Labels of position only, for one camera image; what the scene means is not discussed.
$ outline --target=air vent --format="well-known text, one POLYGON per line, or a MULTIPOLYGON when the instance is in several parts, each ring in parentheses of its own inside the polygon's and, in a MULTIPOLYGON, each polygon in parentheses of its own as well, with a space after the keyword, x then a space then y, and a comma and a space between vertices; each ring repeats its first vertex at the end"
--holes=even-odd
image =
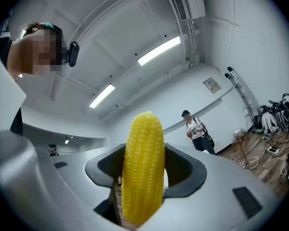
POLYGON ((177 6, 178 12, 180 14, 181 21, 185 21, 187 19, 184 4, 183 4, 185 1, 182 1, 182 0, 174 0, 174 1, 175 1, 175 5, 177 6))

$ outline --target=ceiling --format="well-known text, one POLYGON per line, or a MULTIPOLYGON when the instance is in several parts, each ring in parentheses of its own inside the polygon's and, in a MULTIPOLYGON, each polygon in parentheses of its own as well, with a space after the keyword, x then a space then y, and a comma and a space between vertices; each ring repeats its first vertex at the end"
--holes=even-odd
MULTIPOLYGON (((12 39, 31 21, 59 26, 66 43, 77 41, 80 51, 75 67, 66 65, 61 72, 44 77, 24 76, 18 80, 20 87, 28 98, 47 97, 100 120, 128 109, 199 61, 199 54, 192 52, 187 23, 180 21, 181 44, 144 66, 137 62, 153 48, 181 35, 169 0, 21 0, 11 16, 12 39), (116 89, 95 109, 90 108, 110 83, 116 89)), ((195 24, 195 31, 201 33, 199 27, 195 24)))

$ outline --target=ladder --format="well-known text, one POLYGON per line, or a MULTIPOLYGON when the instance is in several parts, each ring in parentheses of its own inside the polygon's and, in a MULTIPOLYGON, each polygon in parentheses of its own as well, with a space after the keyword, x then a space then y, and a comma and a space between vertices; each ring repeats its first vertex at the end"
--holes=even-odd
POLYGON ((240 96, 245 108, 247 109, 250 118, 252 119, 255 115, 260 115, 261 110, 259 104, 255 99, 252 92, 249 90, 248 86, 244 83, 241 77, 233 70, 232 67, 227 67, 230 74, 226 73, 225 77, 229 80, 231 85, 236 90, 237 94, 240 96))

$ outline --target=pants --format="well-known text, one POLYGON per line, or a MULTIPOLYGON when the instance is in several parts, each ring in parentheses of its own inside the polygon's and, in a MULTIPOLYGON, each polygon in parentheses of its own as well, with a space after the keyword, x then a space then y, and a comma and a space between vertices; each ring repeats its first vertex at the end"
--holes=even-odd
POLYGON ((207 150, 210 154, 215 154, 212 145, 210 144, 209 138, 207 135, 203 135, 197 139, 193 140, 193 144, 196 150, 204 151, 207 150))

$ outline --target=yellow corn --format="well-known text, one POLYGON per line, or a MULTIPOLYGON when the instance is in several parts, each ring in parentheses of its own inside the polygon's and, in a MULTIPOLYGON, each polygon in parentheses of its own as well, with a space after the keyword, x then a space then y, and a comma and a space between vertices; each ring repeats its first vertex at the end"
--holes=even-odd
POLYGON ((165 146, 162 125, 152 112, 133 120, 122 172, 122 208, 134 225, 145 223, 161 206, 165 146))

